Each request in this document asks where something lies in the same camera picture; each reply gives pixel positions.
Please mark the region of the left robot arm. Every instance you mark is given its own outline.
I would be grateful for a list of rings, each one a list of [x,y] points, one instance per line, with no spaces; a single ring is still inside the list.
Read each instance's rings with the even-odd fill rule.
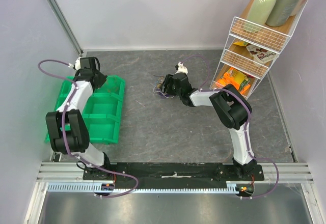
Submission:
[[[68,79],[44,71],[49,76],[71,83],[64,102],[45,117],[51,148],[54,152],[77,158],[86,170],[94,170],[99,179],[106,180],[112,174],[110,160],[90,143],[82,112],[94,91],[104,85],[107,76],[100,72],[100,62],[96,57],[78,58],[74,64],[58,63],[74,69],[75,75],[73,79]]]

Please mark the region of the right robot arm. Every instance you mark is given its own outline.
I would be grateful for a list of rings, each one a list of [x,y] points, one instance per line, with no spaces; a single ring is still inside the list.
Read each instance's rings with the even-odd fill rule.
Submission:
[[[245,180],[251,175],[257,165],[249,137],[252,108],[234,85],[228,84],[213,90],[195,89],[185,73],[176,73],[166,75],[159,89],[163,93],[178,96],[186,106],[212,106],[222,124],[230,131],[234,176]]]

